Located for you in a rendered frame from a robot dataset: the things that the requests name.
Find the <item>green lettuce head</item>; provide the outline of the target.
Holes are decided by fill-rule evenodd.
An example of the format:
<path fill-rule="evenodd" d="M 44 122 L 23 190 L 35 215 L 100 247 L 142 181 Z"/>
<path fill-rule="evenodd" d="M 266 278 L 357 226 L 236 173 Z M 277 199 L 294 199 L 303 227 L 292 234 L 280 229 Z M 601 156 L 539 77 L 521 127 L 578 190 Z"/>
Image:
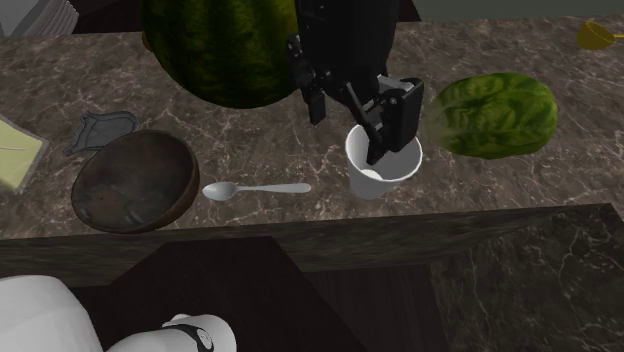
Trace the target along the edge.
<path fill-rule="evenodd" d="M 446 86 L 425 108 L 420 131 L 451 153 L 493 160 L 539 151 L 557 124 L 558 107 L 548 86 L 506 72 Z"/>

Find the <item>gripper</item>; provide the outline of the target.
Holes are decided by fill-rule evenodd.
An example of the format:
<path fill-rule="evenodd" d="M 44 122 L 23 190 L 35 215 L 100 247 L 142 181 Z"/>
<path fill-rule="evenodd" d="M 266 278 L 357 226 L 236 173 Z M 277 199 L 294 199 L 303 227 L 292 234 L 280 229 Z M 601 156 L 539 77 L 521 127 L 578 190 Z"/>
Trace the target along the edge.
<path fill-rule="evenodd" d="M 312 125 L 326 117 L 322 79 L 316 74 L 330 74 L 334 98 L 338 84 L 347 81 L 341 91 L 369 138 L 369 165 L 387 152 L 400 152 L 418 130 L 424 83 L 381 75 L 387 71 L 400 1 L 295 0 L 299 35 L 286 41 L 289 80 L 301 91 Z"/>

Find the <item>pale green square tray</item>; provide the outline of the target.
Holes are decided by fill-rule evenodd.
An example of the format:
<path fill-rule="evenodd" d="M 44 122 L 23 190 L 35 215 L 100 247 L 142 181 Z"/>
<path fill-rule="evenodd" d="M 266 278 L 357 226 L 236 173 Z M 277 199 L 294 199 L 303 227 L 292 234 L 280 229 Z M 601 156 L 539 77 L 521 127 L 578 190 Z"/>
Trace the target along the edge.
<path fill-rule="evenodd" d="M 0 193 L 22 193 L 48 145 L 0 114 Z"/>

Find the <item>brown wooden bowl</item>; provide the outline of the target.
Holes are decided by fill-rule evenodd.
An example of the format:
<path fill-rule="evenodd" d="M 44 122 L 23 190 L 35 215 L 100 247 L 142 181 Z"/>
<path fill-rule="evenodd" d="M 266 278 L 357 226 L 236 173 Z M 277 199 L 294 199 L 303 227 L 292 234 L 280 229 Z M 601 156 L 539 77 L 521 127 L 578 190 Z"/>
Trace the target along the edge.
<path fill-rule="evenodd" d="M 98 231 L 144 233 L 182 216 L 199 185 L 197 158 L 183 139 L 141 130 L 115 139 L 84 164 L 72 186 L 71 205 Z"/>

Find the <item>grey flat shaped dish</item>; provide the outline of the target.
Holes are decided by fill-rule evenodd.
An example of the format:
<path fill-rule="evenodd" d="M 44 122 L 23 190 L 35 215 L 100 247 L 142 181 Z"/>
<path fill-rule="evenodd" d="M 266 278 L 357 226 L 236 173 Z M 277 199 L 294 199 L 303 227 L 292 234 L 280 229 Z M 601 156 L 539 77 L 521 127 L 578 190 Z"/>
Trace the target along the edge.
<path fill-rule="evenodd" d="M 79 119 L 79 127 L 69 145 L 63 150 L 65 156 L 99 150 L 111 141 L 132 133 L 140 126 L 138 118 L 128 111 L 97 114 L 87 111 Z"/>

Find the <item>yellow scoop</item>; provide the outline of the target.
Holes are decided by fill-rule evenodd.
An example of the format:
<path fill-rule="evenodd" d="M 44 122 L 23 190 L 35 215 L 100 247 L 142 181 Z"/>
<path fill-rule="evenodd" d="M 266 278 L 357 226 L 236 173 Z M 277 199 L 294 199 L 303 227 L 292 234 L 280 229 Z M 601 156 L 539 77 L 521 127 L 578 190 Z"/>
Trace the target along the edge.
<path fill-rule="evenodd" d="M 585 50 L 601 50 L 616 43 L 624 34 L 614 34 L 593 21 L 586 21 L 578 30 L 576 42 Z"/>

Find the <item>grey ribbed object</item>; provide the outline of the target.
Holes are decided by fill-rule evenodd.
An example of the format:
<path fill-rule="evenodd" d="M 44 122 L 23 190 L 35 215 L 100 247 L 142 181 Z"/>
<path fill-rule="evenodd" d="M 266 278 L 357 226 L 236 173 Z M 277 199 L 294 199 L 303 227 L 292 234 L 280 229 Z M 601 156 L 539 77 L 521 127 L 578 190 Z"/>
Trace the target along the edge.
<path fill-rule="evenodd" d="M 79 14 L 68 0 L 0 0 L 0 36 L 68 35 Z"/>

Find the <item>white cup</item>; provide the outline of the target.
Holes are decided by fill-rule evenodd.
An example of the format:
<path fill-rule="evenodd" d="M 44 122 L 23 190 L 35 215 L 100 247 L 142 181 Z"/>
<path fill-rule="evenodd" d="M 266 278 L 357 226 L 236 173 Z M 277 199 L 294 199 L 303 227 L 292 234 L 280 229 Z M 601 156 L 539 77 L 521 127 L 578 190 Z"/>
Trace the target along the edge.
<path fill-rule="evenodd" d="M 412 177 L 422 163 L 422 146 L 417 137 L 401 151 L 387 152 L 376 164 L 367 163 L 369 138 L 362 126 L 354 126 L 345 139 L 348 176 L 352 192 L 373 200 L 398 183 Z"/>

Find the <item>green striped watermelon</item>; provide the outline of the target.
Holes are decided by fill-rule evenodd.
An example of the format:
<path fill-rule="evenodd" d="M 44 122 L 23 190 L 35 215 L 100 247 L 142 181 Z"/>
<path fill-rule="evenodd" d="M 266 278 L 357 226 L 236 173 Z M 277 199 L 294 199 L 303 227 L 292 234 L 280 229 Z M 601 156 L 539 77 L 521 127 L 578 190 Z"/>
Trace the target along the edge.
<path fill-rule="evenodd" d="M 267 106 L 294 91 L 295 0 L 140 0 L 147 43 L 184 89 L 216 105 Z"/>

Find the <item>silver spoon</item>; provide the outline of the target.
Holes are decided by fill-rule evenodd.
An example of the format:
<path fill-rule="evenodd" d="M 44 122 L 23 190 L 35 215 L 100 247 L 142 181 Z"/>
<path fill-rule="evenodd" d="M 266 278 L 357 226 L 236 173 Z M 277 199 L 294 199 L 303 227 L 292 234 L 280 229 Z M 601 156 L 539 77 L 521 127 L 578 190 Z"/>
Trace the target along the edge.
<path fill-rule="evenodd" d="M 211 200 L 226 201 L 239 191 L 264 191 L 273 193 L 307 193 L 312 187 L 307 183 L 276 184 L 263 186 L 240 186 L 232 182 L 216 182 L 206 185 L 202 194 Z"/>

